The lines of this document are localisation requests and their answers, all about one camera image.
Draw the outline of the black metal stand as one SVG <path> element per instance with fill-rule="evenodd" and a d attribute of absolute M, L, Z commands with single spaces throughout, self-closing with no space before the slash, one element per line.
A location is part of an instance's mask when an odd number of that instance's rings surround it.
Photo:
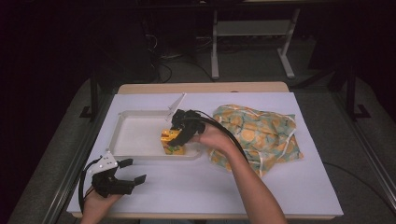
<path fill-rule="evenodd" d="M 95 71 L 92 71 L 90 76 L 90 104 L 83 107 L 80 117 L 93 121 L 98 113 L 99 100 L 98 100 L 98 80 Z"/>
<path fill-rule="evenodd" d="M 355 104 L 356 96 L 356 74 L 354 67 L 350 65 L 346 72 L 346 112 L 348 116 L 357 119 L 368 119 L 371 117 L 364 105 Z"/>

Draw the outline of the person's right hand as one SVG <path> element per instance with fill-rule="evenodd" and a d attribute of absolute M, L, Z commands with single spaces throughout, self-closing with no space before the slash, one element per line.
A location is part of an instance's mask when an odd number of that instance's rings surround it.
<path fill-rule="evenodd" d="M 206 124 L 204 132 L 196 134 L 191 142 L 218 150 L 226 157 L 237 152 L 237 147 L 231 138 L 211 124 Z"/>

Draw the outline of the lemon print cloth bag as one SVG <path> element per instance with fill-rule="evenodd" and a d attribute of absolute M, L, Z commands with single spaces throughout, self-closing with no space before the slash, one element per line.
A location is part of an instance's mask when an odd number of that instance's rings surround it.
<path fill-rule="evenodd" d="M 236 138 L 258 176 L 266 175 L 277 163 L 304 157 L 295 137 L 297 125 L 294 114 L 221 105 L 213 112 L 213 119 Z"/>

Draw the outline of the white metal stand frame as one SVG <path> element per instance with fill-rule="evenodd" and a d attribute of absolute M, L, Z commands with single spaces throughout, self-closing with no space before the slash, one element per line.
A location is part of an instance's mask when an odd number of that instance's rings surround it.
<path fill-rule="evenodd" d="M 293 10 L 289 20 L 269 21 L 219 21 L 218 12 L 213 13 L 211 77 L 219 79 L 218 37 L 224 36 L 284 36 L 285 42 L 277 49 L 279 60 L 287 78 L 294 79 L 295 75 L 290 65 L 287 53 L 290 46 L 300 9 Z"/>

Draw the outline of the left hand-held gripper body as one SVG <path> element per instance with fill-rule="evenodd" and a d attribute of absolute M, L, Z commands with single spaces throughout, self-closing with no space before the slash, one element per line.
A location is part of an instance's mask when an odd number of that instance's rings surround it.
<path fill-rule="evenodd" d="M 132 193 L 132 180 L 119 180 L 115 177 L 119 168 L 118 161 L 107 152 L 88 169 L 88 174 L 92 177 L 92 187 L 102 197 Z"/>

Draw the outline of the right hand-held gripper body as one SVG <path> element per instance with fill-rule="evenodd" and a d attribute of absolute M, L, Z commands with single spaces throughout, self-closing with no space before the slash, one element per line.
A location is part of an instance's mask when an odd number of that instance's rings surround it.
<path fill-rule="evenodd" d="M 205 125 L 201 122 L 202 117 L 197 112 L 193 110 L 185 111 L 179 108 L 186 96 L 187 93 L 183 92 L 180 97 L 169 106 L 170 113 L 168 118 L 170 118 L 171 121 L 173 119 L 181 120 L 184 123 L 184 129 L 180 130 L 179 133 L 186 133 L 192 139 L 196 133 L 202 133 L 205 130 Z"/>

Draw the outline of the white plastic tray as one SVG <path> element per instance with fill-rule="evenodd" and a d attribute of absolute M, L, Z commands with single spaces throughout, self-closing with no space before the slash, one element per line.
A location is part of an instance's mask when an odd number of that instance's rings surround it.
<path fill-rule="evenodd" d="M 119 118 L 107 149 L 117 160 L 192 161 L 202 155 L 197 144 L 186 144 L 181 155 L 168 155 L 161 143 L 162 130 L 171 127 L 170 110 L 125 110 Z"/>

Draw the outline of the person's left hand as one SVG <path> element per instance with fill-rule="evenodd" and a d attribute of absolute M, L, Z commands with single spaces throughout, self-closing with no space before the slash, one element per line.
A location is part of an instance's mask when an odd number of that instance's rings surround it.
<path fill-rule="evenodd" d="M 86 192 L 80 224 L 98 224 L 120 198 L 121 195 L 118 194 L 104 198 L 93 187 L 90 187 Z"/>

